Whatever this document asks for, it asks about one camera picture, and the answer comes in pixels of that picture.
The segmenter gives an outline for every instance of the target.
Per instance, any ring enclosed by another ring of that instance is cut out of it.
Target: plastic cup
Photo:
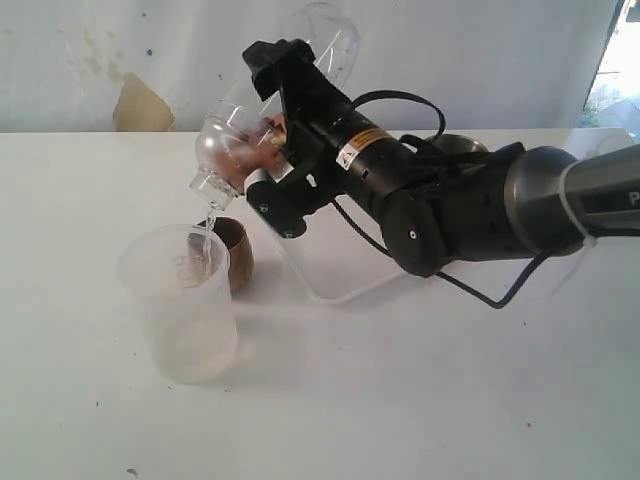
[[[238,341],[229,252],[211,233],[207,255],[206,235],[192,225],[154,230],[134,240],[118,265],[155,364],[180,383],[214,379],[233,362]]]

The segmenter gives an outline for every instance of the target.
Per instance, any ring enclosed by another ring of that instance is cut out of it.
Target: white table
[[[630,144],[620,130],[471,135],[578,156]],[[0,478],[638,478],[632,239],[601,241],[559,289],[552,262],[500,312],[409,277],[329,307],[237,202],[257,258],[237,365],[211,387],[160,377],[114,266],[141,232],[203,218],[194,139],[0,135]],[[519,265],[452,271],[497,296]]]

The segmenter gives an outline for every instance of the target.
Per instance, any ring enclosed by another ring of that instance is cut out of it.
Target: plastic bottle
[[[305,40],[316,66],[341,87],[355,63],[360,37],[334,5],[312,3],[289,16],[273,41]],[[196,140],[198,172],[190,184],[213,207],[224,210],[244,193],[244,180],[264,168],[278,180],[290,168],[280,147],[286,136],[279,94],[261,102],[247,69],[207,115]]]

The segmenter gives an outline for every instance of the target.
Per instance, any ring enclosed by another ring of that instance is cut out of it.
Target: warning label
[[[349,170],[349,167],[362,150],[367,148],[373,142],[377,142],[384,138],[391,138],[391,135],[379,128],[371,128],[360,132],[352,137],[349,142],[342,147],[342,150],[338,153],[336,162],[345,170]]]

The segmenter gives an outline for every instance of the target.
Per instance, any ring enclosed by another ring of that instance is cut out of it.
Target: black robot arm
[[[442,155],[413,141],[414,151],[356,111],[305,42],[256,42],[243,58],[261,98],[279,92],[282,101],[293,168],[278,183],[254,172],[245,192],[284,237],[302,235],[306,215],[347,194],[380,225],[386,252],[428,277],[455,259],[566,254],[589,228],[640,227],[640,146],[575,168],[562,150],[519,143]]]

